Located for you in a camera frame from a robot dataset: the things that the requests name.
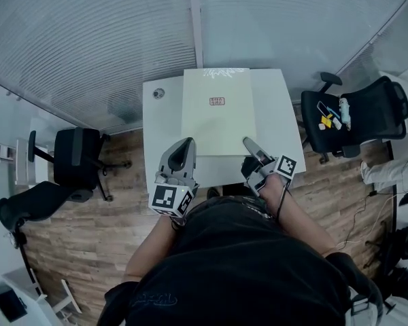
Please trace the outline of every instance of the white pants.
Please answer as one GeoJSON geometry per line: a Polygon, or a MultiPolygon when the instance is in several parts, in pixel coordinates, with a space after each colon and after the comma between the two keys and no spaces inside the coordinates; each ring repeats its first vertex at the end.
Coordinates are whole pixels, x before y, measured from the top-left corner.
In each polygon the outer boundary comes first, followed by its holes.
{"type": "Polygon", "coordinates": [[[364,183],[375,184],[375,191],[396,185],[399,181],[408,181],[408,159],[391,160],[379,166],[369,168],[366,162],[361,164],[361,176],[364,183]]]}

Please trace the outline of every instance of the small item on chair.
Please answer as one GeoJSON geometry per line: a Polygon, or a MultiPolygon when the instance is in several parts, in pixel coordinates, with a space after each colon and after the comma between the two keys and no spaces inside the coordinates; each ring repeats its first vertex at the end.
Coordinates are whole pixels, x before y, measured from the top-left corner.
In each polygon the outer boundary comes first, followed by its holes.
{"type": "Polygon", "coordinates": [[[349,103],[346,98],[340,98],[341,121],[347,126],[347,130],[351,130],[351,116],[349,114],[349,103]]]}
{"type": "Polygon", "coordinates": [[[320,111],[320,113],[325,117],[328,117],[331,114],[331,112],[328,111],[328,109],[326,108],[325,104],[322,101],[318,102],[317,108],[320,111]]]}
{"type": "Polygon", "coordinates": [[[328,128],[331,128],[331,120],[329,118],[326,118],[325,116],[322,116],[320,122],[323,123],[328,128]]]}
{"type": "Polygon", "coordinates": [[[331,112],[335,117],[337,117],[340,120],[340,115],[337,112],[335,112],[330,107],[326,107],[326,108],[328,109],[329,112],[331,112]]]}
{"type": "Polygon", "coordinates": [[[335,126],[335,128],[337,128],[337,130],[341,130],[341,123],[340,121],[337,119],[337,117],[333,118],[333,124],[335,126]]]}

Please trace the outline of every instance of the window blinds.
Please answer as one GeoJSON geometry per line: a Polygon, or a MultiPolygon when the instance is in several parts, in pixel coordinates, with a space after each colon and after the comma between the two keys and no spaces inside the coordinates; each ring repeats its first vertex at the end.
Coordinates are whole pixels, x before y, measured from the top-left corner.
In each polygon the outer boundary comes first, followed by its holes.
{"type": "Polygon", "coordinates": [[[399,76],[408,69],[408,0],[399,14],[368,42],[339,74],[343,86],[333,87],[336,94],[352,92],[379,78],[379,71],[399,76]]]}
{"type": "Polygon", "coordinates": [[[204,67],[278,68],[292,100],[337,72],[405,0],[201,0],[204,67]]]}
{"type": "Polygon", "coordinates": [[[140,126],[142,82],[195,67],[190,0],[0,0],[0,84],[72,122],[140,126]]]}

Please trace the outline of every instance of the person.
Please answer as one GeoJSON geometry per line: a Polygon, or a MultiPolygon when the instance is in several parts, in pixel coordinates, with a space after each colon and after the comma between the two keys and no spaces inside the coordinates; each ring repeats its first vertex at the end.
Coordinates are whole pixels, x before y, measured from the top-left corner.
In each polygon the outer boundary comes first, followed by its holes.
{"type": "Polygon", "coordinates": [[[361,162],[361,177],[366,185],[373,183],[375,191],[396,185],[405,181],[408,183],[408,159],[391,160],[369,168],[366,162],[361,162]]]}
{"type": "Polygon", "coordinates": [[[162,216],[105,294],[98,325],[345,325],[351,289],[376,285],[269,175],[260,198],[211,197],[177,228],[162,216]]]}

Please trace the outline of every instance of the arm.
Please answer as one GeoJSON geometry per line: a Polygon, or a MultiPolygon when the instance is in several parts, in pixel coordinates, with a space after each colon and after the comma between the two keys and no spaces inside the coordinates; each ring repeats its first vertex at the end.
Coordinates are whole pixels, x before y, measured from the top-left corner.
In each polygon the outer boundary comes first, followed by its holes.
{"type": "MultiPolygon", "coordinates": [[[[274,216],[277,215],[282,191],[281,179],[272,174],[266,178],[266,185],[259,192],[274,216]]],[[[308,244],[324,257],[337,252],[331,236],[299,207],[288,192],[279,213],[279,224],[290,236],[308,244]]]]}
{"type": "Polygon", "coordinates": [[[160,216],[156,225],[137,248],[125,268],[125,281],[139,282],[156,264],[167,255],[175,241],[175,230],[168,216],[160,216]]]}

